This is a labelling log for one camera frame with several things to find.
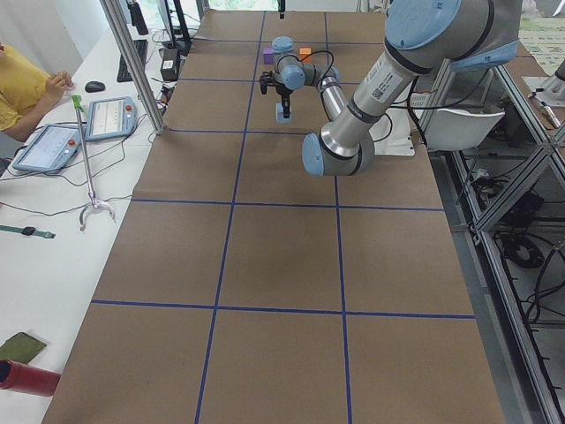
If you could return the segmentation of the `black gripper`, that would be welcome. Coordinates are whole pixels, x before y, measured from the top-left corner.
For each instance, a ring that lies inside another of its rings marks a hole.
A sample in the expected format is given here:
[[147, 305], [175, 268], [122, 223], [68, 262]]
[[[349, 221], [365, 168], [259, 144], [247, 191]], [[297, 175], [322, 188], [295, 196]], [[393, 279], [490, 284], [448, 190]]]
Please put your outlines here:
[[290, 118], [290, 95], [293, 91], [283, 84], [279, 74], [274, 71], [264, 71], [260, 75], [260, 92], [265, 95], [270, 87], [274, 87], [281, 96], [282, 116]]

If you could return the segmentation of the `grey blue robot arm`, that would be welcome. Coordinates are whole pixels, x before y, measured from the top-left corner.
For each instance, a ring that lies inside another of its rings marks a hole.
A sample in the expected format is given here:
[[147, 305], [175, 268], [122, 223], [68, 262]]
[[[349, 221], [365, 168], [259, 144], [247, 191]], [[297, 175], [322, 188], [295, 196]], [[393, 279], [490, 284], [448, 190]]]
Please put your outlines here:
[[301, 61], [288, 36], [272, 41], [274, 68], [261, 74], [260, 89], [274, 87], [288, 117], [290, 94], [316, 87], [329, 121], [305, 136], [304, 168], [314, 176], [355, 175], [373, 161], [371, 128], [415, 78], [445, 59], [456, 72], [506, 64], [517, 53], [521, 13], [519, 1], [394, 1], [384, 51], [351, 97], [336, 68]]

